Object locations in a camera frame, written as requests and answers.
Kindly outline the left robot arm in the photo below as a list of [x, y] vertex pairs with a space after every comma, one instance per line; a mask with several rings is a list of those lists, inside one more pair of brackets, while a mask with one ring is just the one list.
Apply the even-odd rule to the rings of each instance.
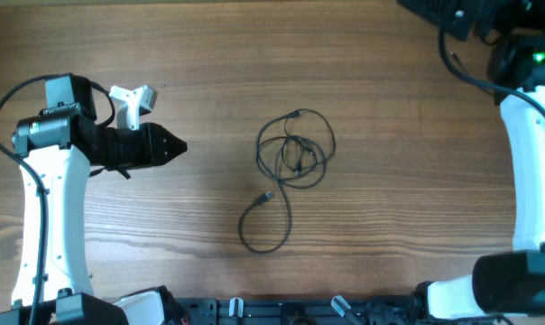
[[116, 302], [98, 299], [85, 253], [84, 201], [90, 177], [162, 166], [187, 145], [161, 125], [144, 123], [157, 93], [112, 87], [112, 112], [99, 121], [100, 86], [74, 75], [44, 77], [46, 106], [16, 126], [5, 154], [24, 185], [22, 261], [12, 305], [0, 324], [187, 324], [188, 313], [163, 286]]

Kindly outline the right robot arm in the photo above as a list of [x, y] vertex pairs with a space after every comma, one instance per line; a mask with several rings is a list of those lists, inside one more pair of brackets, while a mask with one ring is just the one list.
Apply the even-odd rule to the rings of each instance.
[[[471, 274], [421, 283], [407, 310], [411, 322], [508, 321], [545, 317], [545, 0], [408, 1], [439, 30], [439, 56], [458, 79], [489, 93], [499, 107], [513, 158], [513, 248], [484, 255]], [[487, 79], [470, 75], [448, 37], [494, 35]]]

